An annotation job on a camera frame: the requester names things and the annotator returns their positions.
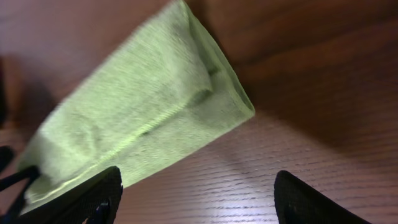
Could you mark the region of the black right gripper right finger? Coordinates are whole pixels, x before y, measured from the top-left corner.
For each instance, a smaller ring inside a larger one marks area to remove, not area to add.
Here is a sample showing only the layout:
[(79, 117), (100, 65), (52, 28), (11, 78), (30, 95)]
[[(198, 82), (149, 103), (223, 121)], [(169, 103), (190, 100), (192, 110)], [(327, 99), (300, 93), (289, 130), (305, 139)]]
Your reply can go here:
[(279, 224), (370, 224), (286, 170), (276, 175), (274, 204)]

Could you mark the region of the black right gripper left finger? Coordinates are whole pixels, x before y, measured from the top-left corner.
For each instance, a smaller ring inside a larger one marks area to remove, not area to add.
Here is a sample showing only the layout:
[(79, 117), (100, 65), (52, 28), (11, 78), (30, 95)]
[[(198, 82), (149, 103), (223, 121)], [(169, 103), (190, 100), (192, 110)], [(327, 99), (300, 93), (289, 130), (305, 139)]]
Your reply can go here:
[(122, 194), (120, 170), (112, 166), (44, 205), (10, 215), (9, 223), (113, 224)]

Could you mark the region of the light green microfiber cloth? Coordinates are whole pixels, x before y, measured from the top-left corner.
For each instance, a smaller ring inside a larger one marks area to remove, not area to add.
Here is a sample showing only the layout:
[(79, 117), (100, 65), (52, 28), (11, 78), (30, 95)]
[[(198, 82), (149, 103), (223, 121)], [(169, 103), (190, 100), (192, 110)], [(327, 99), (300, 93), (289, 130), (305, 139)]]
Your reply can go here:
[(19, 159), (29, 212), (108, 167), (128, 187), (254, 116), (236, 73), (183, 1), (145, 21), (45, 119)]

